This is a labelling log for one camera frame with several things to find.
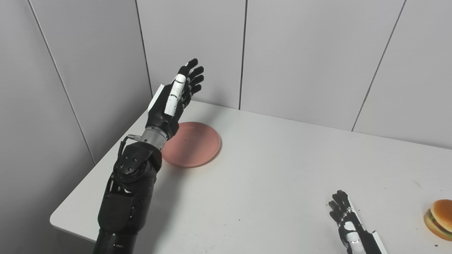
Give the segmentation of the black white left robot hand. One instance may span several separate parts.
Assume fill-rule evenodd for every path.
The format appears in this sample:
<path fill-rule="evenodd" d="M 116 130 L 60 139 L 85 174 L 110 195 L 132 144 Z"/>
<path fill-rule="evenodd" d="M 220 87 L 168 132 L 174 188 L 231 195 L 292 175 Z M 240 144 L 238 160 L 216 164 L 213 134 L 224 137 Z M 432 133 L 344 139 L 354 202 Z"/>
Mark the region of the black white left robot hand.
<path fill-rule="evenodd" d="M 204 67 L 194 58 L 180 67 L 175 78 L 167 85 L 160 85 L 148 107 L 146 128 L 160 130 L 166 140 L 179 130 L 179 119 L 194 94 L 202 89 Z"/>

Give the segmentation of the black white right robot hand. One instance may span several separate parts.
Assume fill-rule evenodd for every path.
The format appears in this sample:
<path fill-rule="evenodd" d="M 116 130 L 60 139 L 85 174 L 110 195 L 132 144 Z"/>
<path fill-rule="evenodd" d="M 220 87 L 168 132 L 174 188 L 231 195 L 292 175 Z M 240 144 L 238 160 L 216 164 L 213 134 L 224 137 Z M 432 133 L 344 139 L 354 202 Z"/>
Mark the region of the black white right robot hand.
<path fill-rule="evenodd" d="M 337 190 L 329 201 L 330 216 L 338 226 L 341 242 L 348 254 L 387 254 L 377 231 L 369 232 L 363 226 L 357 209 L 352 205 L 348 194 Z"/>

